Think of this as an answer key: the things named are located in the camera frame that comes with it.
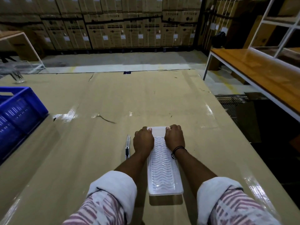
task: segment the pink striped sleeve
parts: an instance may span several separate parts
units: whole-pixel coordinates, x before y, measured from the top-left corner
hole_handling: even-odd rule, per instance
[[[126,224],[125,211],[116,198],[103,190],[89,196],[63,225]]]
[[[280,223],[241,189],[228,189],[210,214],[211,225],[279,225]]]

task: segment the person's left hand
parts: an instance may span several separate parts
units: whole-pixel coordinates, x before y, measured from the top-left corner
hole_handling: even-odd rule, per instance
[[[144,159],[147,159],[154,147],[154,137],[152,129],[144,126],[140,131],[136,131],[133,138],[133,147],[135,153],[139,153]]]

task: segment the wavy plastic mold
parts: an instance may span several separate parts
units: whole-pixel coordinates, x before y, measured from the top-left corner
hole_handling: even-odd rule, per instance
[[[166,127],[151,127],[154,148],[147,159],[148,192],[150,196],[183,194],[177,160],[164,139]]]

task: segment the black wrist bracelet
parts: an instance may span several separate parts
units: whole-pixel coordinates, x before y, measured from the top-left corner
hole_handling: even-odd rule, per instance
[[[177,159],[177,158],[175,157],[175,152],[176,152],[178,149],[180,149],[180,148],[186,150],[183,146],[178,146],[178,147],[176,147],[176,148],[173,150],[172,154],[171,154],[172,159],[175,159],[175,160]]]

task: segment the white metal frame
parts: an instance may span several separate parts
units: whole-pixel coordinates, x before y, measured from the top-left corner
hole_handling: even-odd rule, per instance
[[[34,73],[35,71],[37,71],[37,70],[40,69],[40,68],[45,69],[46,67],[44,66],[42,60],[40,59],[40,57],[39,57],[39,55],[38,55],[38,53],[35,51],[33,45],[31,44],[31,42],[29,41],[28,37],[26,36],[26,34],[25,34],[24,32],[20,32],[20,33],[17,33],[17,34],[13,34],[13,35],[9,35],[9,36],[0,38],[0,41],[6,40],[6,39],[9,39],[9,38],[12,38],[12,37],[16,37],[16,36],[19,36],[19,35],[24,35],[26,41],[28,42],[29,46],[31,47],[31,49],[32,49],[33,52],[35,53],[35,55],[36,55],[36,57],[38,58],[39,63],[40,63],[40,64],[36,65],[36,67],[34,67],[31,71],[29,71],[29,72],[26,73],[26,74]]]
[[[254,36],[253,36],[253,38],[251,40],[251,43],[250,43],[250,45],[249,45],[248,48],[251,49],[251,50],[253,50],[253,51],[255,51],[255,52],[257,52],[257,53],[259,53],[259,54],[264,55],[267,58],[270,58],[270,59],[273,59],[273,60],[275,59],[277,62],[279,62],[280,64],[282,64],[282,65],[284,65],[284,66],[286,66],[288,68],[291,68],[291,69],[293,69],[293,70],[295,70],[297,72],[300,72],[300,68],[298,68],[298,67],[296,67],[294,65],[291,65],[291,64],[289,64],[287,62],[284,62],[282,60],[279,60],[277,58],[278,55],[280,54],[280,52],[284,49],[284,46],[288,42],[289,38],[291,37],[291,35],[295,31],[295,29],[300,29],[300,25],[298,25],[299,22],[300,22],[300,11],[298,12],[297,16],[295,17],[295,22],[290,22],[290,23],[288,23],[288,22],[276,22],[276,21],[272,21],[271,18],[267,18],[266,19],[266,17],[268,16],[269,11],[271,9],[271,6],[272,6],[273,2],[274,2],[274,0],[270,0],[270,3],[269,3],[269,5],[268,5],[268,7],[267,7],[267,9],[266,9],[263,17],[262,17],[262,20],[261,20],[259,26],[256,29],[256,32],[255,32],[255,34],[254,34]],[[261,27],[262,24],[272,24],[272,25],[278,25],[278,26],[283,26],[283,27],[287,27],[288,28],[288,30],[287,30],[286,34],[284,35],[284,37],[282,38],[279,46],[276,47],[276,48],[278,48],[278,50],[276,51],[276,53],[275,53],[274,56],[268,55],[268,54],[266,54],[266,53],[264,53],[264,52],[262,52],[262,51],[260,51],[260,50],[258,50],[258,49],[256,49],[255,47],[252,46],[252,44],[254,42],[254,39],[256,37],[256,34],[259,31],[259,29],[260,29],[260,27]]]
[[[209,67],[209,63],[210,63],[210,61],[211,61],[211,59],[213,57],[215,57],[216,59],[218,59],[220,62],[222,62],[224,65],[226,65],[229,69],[231,69],[232,71],[234,71],[241,78],[243,78],[249,84],[251,84],[254,88],[256,88],[258,91],[260,91],[262,94],[264,94],[268,99],[270,99],[271,101],[273,101],[277,106],[279,106],[281,109],[283,109],[289,115],[291,115],[294,119],[296,119],[297,121],[300,122],[300,115],[298,115],[297,113],[295,113],[293,110],[291,110],[285,104],[283,104],[282,102],[280,102],[277,98],[275,98],[274,96],[272,96],[270,93],[268,93],[262,87],[260,87],[256,83],[254,83],[251,79],[249,79],[248,77],[246,77],[244,74],[242,74],[240,71],[238,71],[236,68],[234,68],[233,66],[231,66],[229,63],[227,63],[225,60],[223,60],[222,58],[220,58],[219,56],[217,56],[213,52],[209,53],[208,60],[207,60],[207,63],[206,63],[206,67],[205,67],[205,72],[204,72],[203,80],[205,80],[205,77],[206,77],[206,74],[207,74],[207,71],[208,71],[208,67]]]

